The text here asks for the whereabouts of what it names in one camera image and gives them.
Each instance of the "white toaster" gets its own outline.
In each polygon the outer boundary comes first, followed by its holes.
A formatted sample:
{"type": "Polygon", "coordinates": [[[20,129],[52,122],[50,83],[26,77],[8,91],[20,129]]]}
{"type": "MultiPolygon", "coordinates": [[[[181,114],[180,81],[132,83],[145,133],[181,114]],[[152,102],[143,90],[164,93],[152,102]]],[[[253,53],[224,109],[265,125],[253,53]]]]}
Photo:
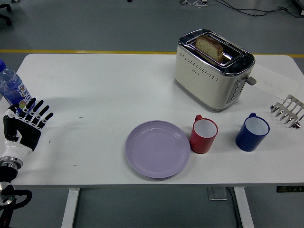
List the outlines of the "white toaster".
{"type": "Polygon", "coordinates": [[[249,77],[254,64],[252,54],[209,30],[199,29],[179,39],[175,80],[212,111],[218,112],[239,98],[245,82],[256,83],[249,77]],[[200,35],[210,36],[222,45],[223,63],[195,48],[195,39],[200,35]]]}

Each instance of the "paper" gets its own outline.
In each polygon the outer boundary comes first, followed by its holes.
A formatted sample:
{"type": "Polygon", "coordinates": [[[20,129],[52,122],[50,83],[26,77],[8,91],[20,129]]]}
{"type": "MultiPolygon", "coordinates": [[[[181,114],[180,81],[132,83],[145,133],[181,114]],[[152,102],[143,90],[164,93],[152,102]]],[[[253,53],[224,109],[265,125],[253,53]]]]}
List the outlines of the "paper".
{"type": "Polygon", "coordinates": [[[254,87],[282,100],[290,94],[295,95],[299,87],[298,82],[258,64],[254,65],[250,76],[256,79],[254,87]]]}

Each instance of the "yellow floor line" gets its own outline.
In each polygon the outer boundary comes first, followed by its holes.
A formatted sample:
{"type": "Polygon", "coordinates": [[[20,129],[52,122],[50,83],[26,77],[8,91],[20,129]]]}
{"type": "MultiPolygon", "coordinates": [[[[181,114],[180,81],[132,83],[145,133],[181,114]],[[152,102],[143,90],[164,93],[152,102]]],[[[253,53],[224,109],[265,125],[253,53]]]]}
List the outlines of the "yellow floor line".
{"type": "MultiPolygon", "coordinates": [[[[176,55],[176,51],[94,51],[94,50],[29,50],[29,49],[0,49],[0,53],[51,53],[51,54],[161,54],[176,55]]],[[[259,54],[254,55],[275,55],[290,56],[292,58],[304,58],[301,54],[259,54]]]]}

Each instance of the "tabletop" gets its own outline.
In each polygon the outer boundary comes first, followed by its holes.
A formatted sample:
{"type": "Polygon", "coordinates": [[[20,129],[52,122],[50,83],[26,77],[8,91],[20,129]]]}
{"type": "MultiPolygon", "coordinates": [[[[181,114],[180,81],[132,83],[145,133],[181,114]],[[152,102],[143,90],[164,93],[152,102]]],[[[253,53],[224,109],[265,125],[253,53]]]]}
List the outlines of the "tabletop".
{"type": "MultiPolygon", "coordinates": [[[[281,99],[245,85],[232,106],[211,112],[175,82],[175,58],[157,54],[26,56],[17,73],[33,97],[50,105],[54,116],[12,183],[66,187],[304,183],[304,130],[288,128],[270,114],[270,106],[281,99]],[[255,151],[244,152],[236,146],[235,137],[251,112],[264,118],[271,130],[255,151]],[[129,165],[125,143],[136,126],[152,120],[167,121],[189,138],[198,114],[218,125],[209,152],[190,152],[186,166],[165,179],[143,176],[129,165]]],[[[292,58],[255,58],[256,66],[298,82],[295,96],[304,101],[304,76],[292,58]]],[[[0,113],[4,114],[8,106],[2,99],[0,113]]],[[[4,141],[3,131],[0,139],[4,141]]]]}

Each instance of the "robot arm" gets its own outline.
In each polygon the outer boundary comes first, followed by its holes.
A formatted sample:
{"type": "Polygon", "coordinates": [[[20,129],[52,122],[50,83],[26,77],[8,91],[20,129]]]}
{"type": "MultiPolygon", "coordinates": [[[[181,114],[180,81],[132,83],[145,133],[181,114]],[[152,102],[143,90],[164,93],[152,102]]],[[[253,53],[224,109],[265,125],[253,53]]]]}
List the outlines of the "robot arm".
{"type": "Polygon", "coordinates": [[[38,114],[38,109],[43,101],[37,103],[32,110],[36,99],[33,98],[23,110],[16,114],[19,104],[12,105],[5,112],[3,117],[4,136],[6,141],[5,151],[0,157],[0,210],[4,210],[0,217],[0,227],[8,228],[10,219],[15,209],[27,205],[32,193],[29,190],[15,190],[11,185],[18,174],[18,169],[23,166],[24,158],[36,148],[41,129],[53,116],[53,113],[42,119],[49,106],[45,106],[38,114]],[[25,195],[26,198],[16,203],[16,196],[25,195]]]}

